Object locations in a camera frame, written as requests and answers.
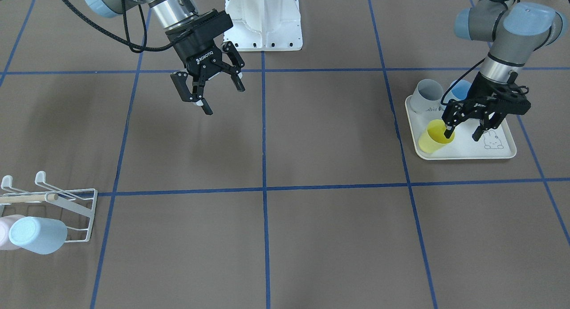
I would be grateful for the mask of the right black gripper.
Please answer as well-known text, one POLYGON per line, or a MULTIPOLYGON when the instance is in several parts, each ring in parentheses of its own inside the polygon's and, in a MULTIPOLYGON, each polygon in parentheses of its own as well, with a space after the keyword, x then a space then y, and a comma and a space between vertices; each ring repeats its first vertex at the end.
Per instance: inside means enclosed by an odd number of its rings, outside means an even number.
POLYGON ((181 100, 200 106, 206 115, 212 115, 212 109, 204 96, 207 78, 214 77, 220 71, 224 72, 230 75, 238 92, 245 91, 240 77, 245 62, 236 46, 232 41, 226 41, 219 49, 214 41, 232 27, 232 19, 226 11, 218 12, 212 9, 177 28, 165 31, 170 42, 185 33, 189 34, 173 45, 188 73, 178 71, 171 73, 170 78, 181 100), (228 56, 230 64, 222 61, 222 54, 228 56), (202 69, 205 69, 205 75, 200 73, 202 69), (192 89, 187 85, 189 76, 192 77, 192 89))

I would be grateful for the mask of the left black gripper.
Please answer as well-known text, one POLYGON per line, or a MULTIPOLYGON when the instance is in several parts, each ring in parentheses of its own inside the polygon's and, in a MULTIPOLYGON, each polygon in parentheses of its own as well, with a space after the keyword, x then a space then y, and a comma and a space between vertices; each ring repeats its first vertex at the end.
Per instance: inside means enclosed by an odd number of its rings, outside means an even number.
POLYGON ((481 73, 470 86, 466 100, 450 100, 445 104, 442 115, 447 139, 452 138, 454 129, 461 123, 473 118, 479 125, 472 134, 472 139, 478 142, 484 133, 497 129, 508 114, 524 115, 531 103, 527 99, 529 88, 515 83, 517 72, 508 74, 507 82, 495 82, 481 73))

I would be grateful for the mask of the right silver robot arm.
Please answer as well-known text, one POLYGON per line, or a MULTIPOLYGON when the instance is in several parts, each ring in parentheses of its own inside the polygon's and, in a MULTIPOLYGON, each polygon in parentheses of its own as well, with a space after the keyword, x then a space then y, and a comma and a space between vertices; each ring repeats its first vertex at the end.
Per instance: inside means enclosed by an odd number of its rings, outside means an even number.
POLYGON ((241 80, 244 60, 234 43, 226 41, 221 46, 214 39, 233 27, 230 15, 212 9, 200 13, 194 0, 84 0, 94 13, 106 18, 126 17, 132 8, 148 5, 169 40, 167 48, 173 48, 183 62, 184 70, 170 75, 183 102, 200 106, 211 115, 204 96, 208 80, 220 73, 230 76, 239 92, 245 87, 241 80))

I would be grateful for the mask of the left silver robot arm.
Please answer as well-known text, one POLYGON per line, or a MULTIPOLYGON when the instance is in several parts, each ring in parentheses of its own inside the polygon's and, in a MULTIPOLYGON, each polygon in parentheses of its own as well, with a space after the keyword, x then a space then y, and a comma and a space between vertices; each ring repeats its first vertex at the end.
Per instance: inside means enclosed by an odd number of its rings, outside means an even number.
POLYGON ((531 108, 529 88, 516 79, 534 51, 551 45, 569 30, 566 16, 547 5, 521 0, 479 0, 462 10, 454 23, 455 34, 469 41, 491 43, 464 100, 444 104, 444 136, 473 119, 478 126, 472 138, 501 126, 510 114, 524 115, 531 108))

